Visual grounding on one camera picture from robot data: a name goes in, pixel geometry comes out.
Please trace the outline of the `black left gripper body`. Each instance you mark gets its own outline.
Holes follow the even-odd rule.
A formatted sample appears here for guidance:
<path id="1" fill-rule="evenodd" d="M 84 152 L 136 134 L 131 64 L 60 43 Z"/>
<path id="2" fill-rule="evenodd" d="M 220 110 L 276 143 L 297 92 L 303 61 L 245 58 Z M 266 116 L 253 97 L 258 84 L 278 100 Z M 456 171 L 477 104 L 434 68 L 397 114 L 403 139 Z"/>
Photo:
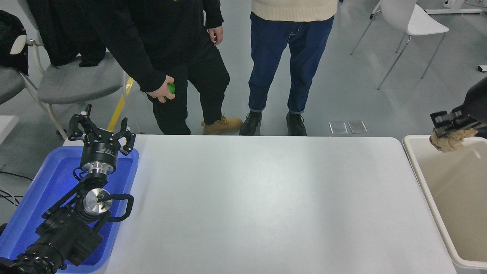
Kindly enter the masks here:
<path id="1" fill-rule="evenodd" d="M 89 133 L 84 135 L 84 148 L 80 165 L 102 162 L 110 166 L 117 164 L 119 143 L 114 139 L 114 133 L 103 133 L 96 135 Z"/>

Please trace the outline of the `person's left hand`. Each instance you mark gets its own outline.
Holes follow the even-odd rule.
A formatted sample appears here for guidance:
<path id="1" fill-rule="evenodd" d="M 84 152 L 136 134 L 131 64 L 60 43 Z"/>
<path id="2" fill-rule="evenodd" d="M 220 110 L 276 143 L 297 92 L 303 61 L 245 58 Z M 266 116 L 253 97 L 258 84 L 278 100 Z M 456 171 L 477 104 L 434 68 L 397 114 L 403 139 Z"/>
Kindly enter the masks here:
<path id="1" fill-rule="evenodd" d="M 215 28 L 209 28 L 207 31 L 209 39 L 214 46 L 218 46 L 224 40 L 224 28 L 222 25 Z"/>

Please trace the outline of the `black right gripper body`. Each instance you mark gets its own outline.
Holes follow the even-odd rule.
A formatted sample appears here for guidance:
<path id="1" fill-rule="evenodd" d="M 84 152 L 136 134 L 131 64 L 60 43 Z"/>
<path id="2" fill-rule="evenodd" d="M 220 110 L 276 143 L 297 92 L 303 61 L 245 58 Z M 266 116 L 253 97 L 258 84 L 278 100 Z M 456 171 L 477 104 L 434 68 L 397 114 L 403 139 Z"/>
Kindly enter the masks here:
<path id="1" fill-rule="evenodd" d="M 466 93 L 464 103 L 454 108 L 454 110 L 460 110 L 464 116 L 471 116 L 478 121 L 486 124 L 487 118 L 487 77 L 480 80 L 480 82 L 473 85 Z M 457 130 L 455 134 L 462 138 L 473 136 L 472 128 L 466 130 Z M 482 137 L 487 139 L 486 126 L 475 129 L 477 131 L 476 137 Z"/>

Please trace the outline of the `person's right hand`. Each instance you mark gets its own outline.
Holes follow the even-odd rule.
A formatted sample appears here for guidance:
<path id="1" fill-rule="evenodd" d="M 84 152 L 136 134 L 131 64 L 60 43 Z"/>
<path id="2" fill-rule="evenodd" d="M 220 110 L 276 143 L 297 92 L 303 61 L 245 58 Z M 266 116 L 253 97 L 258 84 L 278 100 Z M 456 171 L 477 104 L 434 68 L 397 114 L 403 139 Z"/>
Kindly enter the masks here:
<path id="1" fill-rule="evenodd" d="M 169 85 L 174 83 L 174 78 L 171 76 L 166 76 L 165 81 L 163 84 L 153 92 L 147 92 L 151 98 L 157 99 L 160 103 L 165 104 L 168 100 L 175 99 L 175 94 L 169 91 Z"/>

